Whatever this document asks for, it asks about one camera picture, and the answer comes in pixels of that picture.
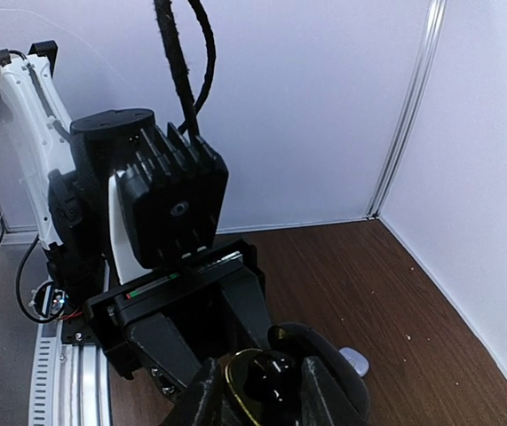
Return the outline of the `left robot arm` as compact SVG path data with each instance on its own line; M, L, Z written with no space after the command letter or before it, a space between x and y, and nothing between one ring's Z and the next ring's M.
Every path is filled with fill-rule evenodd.
M147 368L175 398L204 360L268 348L256 248L215 243L229 178L219 153L160 129L147 108L72 119L52 80L57 52L0 50L0 123L49 276L117 374Z

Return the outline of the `black earbud charging case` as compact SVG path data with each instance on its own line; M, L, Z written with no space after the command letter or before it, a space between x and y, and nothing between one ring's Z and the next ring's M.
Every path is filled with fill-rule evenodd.
M355 365L300 323L273 325L269 348L224 367L223 425L368 425L371 400Z

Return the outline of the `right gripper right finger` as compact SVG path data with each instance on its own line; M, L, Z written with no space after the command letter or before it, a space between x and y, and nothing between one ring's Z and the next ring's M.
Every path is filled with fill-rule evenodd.
M301 367L303 425L368 425L368 389L342 356L322 360L310 356Z

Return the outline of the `purple earbud charging case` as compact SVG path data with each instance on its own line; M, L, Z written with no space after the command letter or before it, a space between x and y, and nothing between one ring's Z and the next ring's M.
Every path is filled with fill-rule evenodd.
M360 377L364 377L370 368L368 359L351 347L342 347L339 353L348 361Z

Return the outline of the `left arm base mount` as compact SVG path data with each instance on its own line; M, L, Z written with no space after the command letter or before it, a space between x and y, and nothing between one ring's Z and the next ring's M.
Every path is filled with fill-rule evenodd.
M37 233L23 257L21 258L14 276L14 293L16 303L27 320L44 325L62 325L67 327L61 341L73 345L99 345L98 338L88 328L82 309L72 303L66 290L52 277L42 281L31 290L31 298L25 302L22 294L22 278L25 266L32 255L32 251L40 242Z

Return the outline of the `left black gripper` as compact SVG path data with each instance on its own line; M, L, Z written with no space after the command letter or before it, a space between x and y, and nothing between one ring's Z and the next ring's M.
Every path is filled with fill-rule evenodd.
M83 313L116 373L130 380L145 368L171 402L181 399L205 359L271 349L265 275L257 247L245 239L93 296Z

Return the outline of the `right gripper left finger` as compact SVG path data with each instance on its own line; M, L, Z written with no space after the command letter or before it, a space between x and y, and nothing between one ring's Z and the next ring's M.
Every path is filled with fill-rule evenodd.
M162 426L212 426L221 424L222 373L216 359L206 359L181 400L164 418Z

